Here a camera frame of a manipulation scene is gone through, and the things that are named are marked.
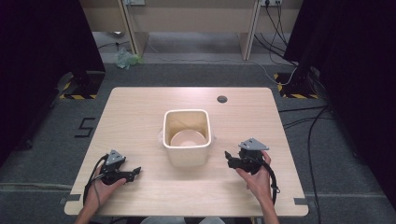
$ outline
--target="electrical cord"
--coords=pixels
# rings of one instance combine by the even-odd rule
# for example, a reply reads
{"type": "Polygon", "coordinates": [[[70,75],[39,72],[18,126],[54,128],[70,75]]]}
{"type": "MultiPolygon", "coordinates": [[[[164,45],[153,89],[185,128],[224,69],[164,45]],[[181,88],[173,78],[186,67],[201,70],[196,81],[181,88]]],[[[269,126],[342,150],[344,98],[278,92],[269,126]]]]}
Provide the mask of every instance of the electrical cord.
{"type": "Polygon", "coordinates": [[[312,120],[312,119],[315,119],[315,118],[298,119],[298,120],[295,120],[294,122],[284,124],[284,125],[283,125],[283,128],[284,128],[284,130],[286,130],[286,129],[289,129],[289,128],[294,127],[294,126],[296,126],[296,125],[299,125],[299,124],[301,124],[301,123],[308,122],[308,121],[310,121],[310,120],[312,120]]]}
{"type": "Polygon", "coordinates": [[[321,82],[320,82],[320,80],[318,78],[318,75],[316,75],[316,71],[315,71],[314,67],[311,67],[309,72],[308,72],[308,80],[309,80],[309,84],[310,84],[311,89],[313,90],[313,92],[317,96],[327,100],[328,97],[327,97],[326,88],[321,84],[321,82]]]}
{"type": "Polygon", "coordinates": [[[272,47],[274,46],[275,38],[276,38],[276,34],[274,34],[274,37],[273,37],[273,39],[272,39],[272,41],[271,41],[270,53],[269,53],[269,54],[270,54],[270,59],[271,59],[271,61],[272,61],[273,63],[276,63],[276,62],[274,61],[274,59],[272,58],[272,54],[271,54],[271,52],[272,52],[272,47]]]}
{"type": "Polygon", "coordinates": [[[251,157],[247,156],[247,155],[245,155],[245,158],[247,158],[247,159],[249,159],[249,160],[251,160],[251,161],[254,161],[254,162],[258,163],[260,166],[263,166],[263,167],[268,171],[268,174],[269,174],[269,176],[270,176],[271,179],[272,179],[271,189],[273,189],[272,197],[273,197],[273,204],[275,204],[275,202],[276,202],[276,195],[277,195],[278,193],[280,193],[280,189],[279,189],[279,187],[277,186],[277,183],[276,183],[276,176],[275,176],[274,170],[273,170],[273,169],[271,168],[271,166],[270,166],[267,162],[265,162],[265,161],[258,161],[258,160],[254,159],[254,158],[251,158],[251,157]]]}
{"type": "Polygon", "coordinates": [[[286,42],[286,39],[283,39],[282,35],[279,33],[277,27],[275,26],[274,20],[272,19],[271,14],[270,14],[270,12],[268,11],[268,6],[265,8],[265,10],[267,11],[268,17],[270,18],[271,23],[273,24],[273,26],[274,26],[274,28],[275,28],[276,34],[277,34],[277,35],[279,36],[279,38],[283,41],[283,43],[287,46],[287,45],[288,45],[288,42],[286,42]]]}
{"type": "Polygon", "coordinates": [[[126,43],[128,43],[128,42],[129,42],[129,41],[125,41],[125,42],[122,42],[122,43],[119,43],[119,42],[116,42],[116,43],[109,43],[109,44],[105,44],[105,45],[102,45],[102,46],[98,47],[98,49],[101,49],[101,48],[103,48],[103,47],[110,46],[110,45],[116,45],[116,46],[117,46],[117,50],[119,50],[119,46],[120,46],[120,45],[126,44],[126,43]]]}
{"type": "Polygon", "coordinates": [[[312,106],[312,107],[304,107],[304,108],[296,108],[296,109],[284,109],[284,110],[278,110],[278,113],[283,113],[283,112],[290,112],[290,111],[300,111],[300,110],[309,110],[309,109],[321,109],[324,107],[327,107],[328,105],[320,105],[320,106],[312,106]]]}
{"type": "Polygon", "coordinates": [[[317,185],[315,182],[315,177],[314,177],[314,169],[312,166],[312,157],[311,157],[311,135],[312,135],[312,130],[314,128],[315,123],[318,121],[320,118],[320,115],[328,108],[328,106],[325,106],[315,117],[314,121],[311,124],[311,127],[309,128],[309,133],[308,133],[308,161],[309,161],[309,172],[311,174],[311,179],[312,179],[312,187],[314,188],[314,195],[315,195],[315,202],[317,205],[317,213],[318,213],[318,224],[321,224],[321,215],[320,215],[320,206],[319,206],[319,200],[318,200],[318,192],[317,192],[317,185]]]}
{"type": "Polygon", "coordinates": [[[276,51],[273,50],[272,48],[279,49],[279,50],[283,50],[283,49],[280,49],[280,48],[278,48],[278,47],[275,47],[273,44],[269,43],[263,36],[262,36],[262,39],[263,39],[266,43],[268,43],[268,44],[270,45],[270,47],[267,47],[264,43],[262,43],[262,42],[260,41],[260,39],[259,39],[256,35],[254,35],[254,37],[256,38],[257,41],[259,41],[259,43],[262,45],[263,48],[269,50],[270,59],[271,59],[271,61],[272,61],[273,63],[280,64],[280,65],[286,65],[286,66],[292,66],[292,67],[296,67],[296,66],[297,66],[296,63],[283,59],[283,55],[281,55],[279,52],[276,52],[276,51]],[[279,56],[280,58],[282,58],[283,60],[285,60],[286,62],[288,62],[288,63],[290,63],[290,64],[277,63],[277,62],[275,62],[274,59],[273,59],[272,56],[271,56],[271,52],[273,52],[274,54],[276,54],[277,56],[279,56]]]}
{"type": "MultiPolygon", "coordinates": [[[[99,179],[99,178],[102,178],[102,176],[96,176],[96,177],[93,177],[94,175],[95,175],[95,172],[96,172],[96,169],[98,168],[98,166],[99,166],[99,163],[101,162],[101,161],[105,161],[105,160],[107,160],[107,158],[108,158],[108,154],[106,154],[105,156],[103,156],[101,159],[99,159],[99,161],[95,164],[95,166],[94,166],[94,168],[93,168],[93,171],[92,171],[92,173],[91,173],[91,176],[90,176],[90,178],[88,179],[88,182],[87,182],[87,185],[85,186],[85,188],[84,188],[84,195],[83,195],[83,197],[82,197],[82,204],[85,204],[85,200],[87,199],[87,195],[88,195],[88,190],[90,189],[90,187],[91,187],[91,185],[92,185],[92,182],[93,181],[95,181],[95,180],[97,180],[97,179],[99,179]]],[[[100,199],[99,199],[99,194],[98,194],[98,191],[97,191],[97,189],[96,189],[96,186],[93,184],[93,187],[94,187],[94,189],[95,189],[95,193],[96,193],[96,197],[97,197],[97,199],[98,199],[98,202],[99,202],[99,207],[100,207],[100,199]]]]}
{"type": "Polygon", "coordinates": [[[273,49],[277,49],[277,50],[279,50],[279,51],[285,52],[284,49],[280,49],[280,48],[278,48],[277,46],[274,46],[274,45],[272,45],[270,42],[268,42],[268,40],[265,39],[265,37],[262,35],[262,33],[260,33],[260,35],[262,36],[262,40],[264,40],[265,43],[267,43],[268,45],[272,46],[273,49]]]}
{"type": "Polygon", "coordinates": [[[263,71],[264,74],[272,81],[274,82],[276,85],[281,85],[281,86],[285,86],[288,85],[291,82],[291,79],[293,78],[293,76],[290,76],[289,80],[286,83],[280,83],[280,82],[276,82],[276,80],[272,79],[269,75],[267,70],[259,63],[254,62],[254,61],[237,61],[237,60],[231,60],[231,59],[219,59],[219,60],[205,60],[205,59],[195,59],[195,60],[188,60],[188,59],[164,59],[164,58],[158,58],[158,57],[151,57],[151,58],[156,58],[156,59],[160,59],[163,60],[165,62],[208,62],[208,63],[220,63],[220,62],[233,62],[233,63],[255,63],[257,64],[263,71]]]}
{"type": "Polygon", "coordinates": [[[282,33],[283,39],[286,41],[285,33],[283,33],[283,26],[282,26],[282,20],[280,19],[282,15],[282,6],[279,4],[278,1],[276,1],[276,8],[277,8],[277,16],[278,16],[278,22],[280,24],[280,31],[282,33]]]}

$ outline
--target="finger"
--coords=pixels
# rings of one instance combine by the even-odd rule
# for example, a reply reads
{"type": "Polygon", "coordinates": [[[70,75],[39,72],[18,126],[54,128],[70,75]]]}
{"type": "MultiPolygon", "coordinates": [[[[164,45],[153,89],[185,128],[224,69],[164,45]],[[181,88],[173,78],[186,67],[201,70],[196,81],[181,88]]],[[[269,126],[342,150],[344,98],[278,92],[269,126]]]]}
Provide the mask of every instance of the finger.
{"type": "Polygon", "coordinates": [[[271,157],[268,155],[268,153],[264,150],[262,150],[262,155],[264,156],[265,162],[269,165],[271,163],[271,157]]]}
{"type": "Polygon", "coordinates": [[[102,165],[100,165],[98,168],[96,168],[95,176],[98,176],[100,174],[100,169],[102,169],[102,165]]]}
{"type": "Polygon", "coordinates": [[[244,170],[240,169],[240,168],[236,168],[235,171],[246,181],[248,182],[248,179],[250,177],[250,175],[248,173],[246,173],[244,170]]]}
{"type": "Polygon", "coordinates": [[[123,179],[117,180],[117,182],[112,184],[111,186],[113,186],[114,188],[117,189],[117,188],[121,187],[122,185],[124,185],[125,183],[126,183],[126,179],[123,178],[123,179]]]}

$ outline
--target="power strip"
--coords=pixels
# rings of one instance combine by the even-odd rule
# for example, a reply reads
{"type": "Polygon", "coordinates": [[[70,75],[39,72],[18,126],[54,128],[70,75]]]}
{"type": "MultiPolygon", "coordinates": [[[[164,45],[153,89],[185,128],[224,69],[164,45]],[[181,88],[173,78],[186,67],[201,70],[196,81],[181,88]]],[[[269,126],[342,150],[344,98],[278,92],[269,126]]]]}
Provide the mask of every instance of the power strip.
{"type": "MultiPolygon", "coordinates": [[[[266,0],[262,0],[263,7],[265,7],[265,1],[266,0]]],[[[268,7],[277,7],[282,5],[282,0],[269,0],[269,2],[270,4],[268,5],[268,7]]]]}

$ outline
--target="white plastic container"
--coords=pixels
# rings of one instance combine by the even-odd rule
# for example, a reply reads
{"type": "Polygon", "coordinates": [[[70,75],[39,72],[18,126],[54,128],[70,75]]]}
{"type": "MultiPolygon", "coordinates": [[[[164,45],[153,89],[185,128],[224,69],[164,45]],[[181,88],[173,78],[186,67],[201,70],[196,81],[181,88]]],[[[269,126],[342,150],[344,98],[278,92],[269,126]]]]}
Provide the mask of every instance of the white plastic container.
{"type": "Polygon", "coordinates": [[[163,120],[163,145],[174,166],[199,166],[212,143],[209,116],[202,109],[169,110],[163,120]]]}

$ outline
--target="wooden table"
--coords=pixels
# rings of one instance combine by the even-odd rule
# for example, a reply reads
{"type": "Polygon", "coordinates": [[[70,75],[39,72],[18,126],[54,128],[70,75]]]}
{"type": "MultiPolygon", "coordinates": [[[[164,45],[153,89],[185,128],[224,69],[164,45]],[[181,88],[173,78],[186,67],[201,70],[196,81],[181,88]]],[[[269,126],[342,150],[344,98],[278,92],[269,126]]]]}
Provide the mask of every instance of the wooden table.
{"type": "Polygon", "coordinates": [[[260,217],[258,201],[244,180],[228,168],[224,151],[237,157],[238,144],[254,137],[267,145],[281,192],[276,212],[305,216],[306,204],[276,104],[267,88],[116,88],[81,165],[64,211],[76,215],[84,186],[100,157],[116,149],[126,157],[122,171],[141,166],[135,182],[117,190],[100,209],[103,216],[260,217]],[[224,104],[218,96],[226,96],[224,104]],[[171,109],[207,111],[216,139],[205,165],[176,168],[159,141],[163,116],[171,109]]]}

